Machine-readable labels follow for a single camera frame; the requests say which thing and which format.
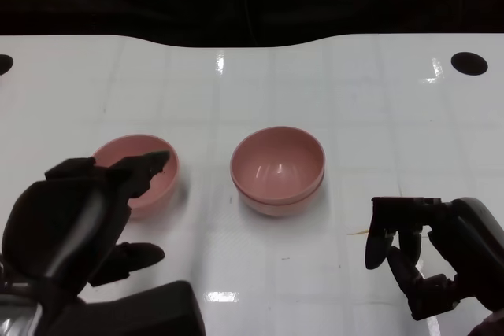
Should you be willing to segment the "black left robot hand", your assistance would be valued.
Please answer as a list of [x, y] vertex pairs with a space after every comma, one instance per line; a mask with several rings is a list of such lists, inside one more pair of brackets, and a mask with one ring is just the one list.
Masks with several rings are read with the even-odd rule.
[[160, 151], [110, 167], [93, 157], [61, 162], [17, 199], [3, 233], [3, 260], [29, 282], [48, 282], [72, 296], [160, 262], [161, 247], [118, 239], [132, 214], [129, 201], [150, 189], [169, 158]]

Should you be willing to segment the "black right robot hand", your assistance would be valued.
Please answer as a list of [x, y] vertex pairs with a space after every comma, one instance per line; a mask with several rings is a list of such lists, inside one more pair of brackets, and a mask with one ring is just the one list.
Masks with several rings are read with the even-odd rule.
[[[430, 227], [431, 244], [455, 270], [425, 278], [416, 267], [421, 232]], [[503, 308], [503, 229], [476, 198], [374, 197], [365, 245], [369, 270], [387, 262], [411, 316], [423, 320], [476, 298], [487, 310]]]

